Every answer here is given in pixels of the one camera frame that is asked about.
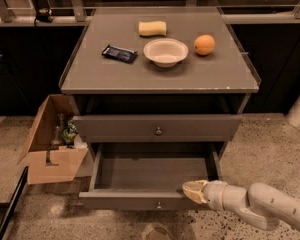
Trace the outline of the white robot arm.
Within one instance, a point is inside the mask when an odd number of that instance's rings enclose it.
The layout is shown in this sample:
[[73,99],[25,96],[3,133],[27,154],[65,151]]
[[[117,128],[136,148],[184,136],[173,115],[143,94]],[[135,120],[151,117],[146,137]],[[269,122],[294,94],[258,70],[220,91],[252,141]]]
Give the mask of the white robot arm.
[[225,180],[186,182],[184,194],[262,230],[300,232],[300,95],[285,116],[246,116],[225,164]]

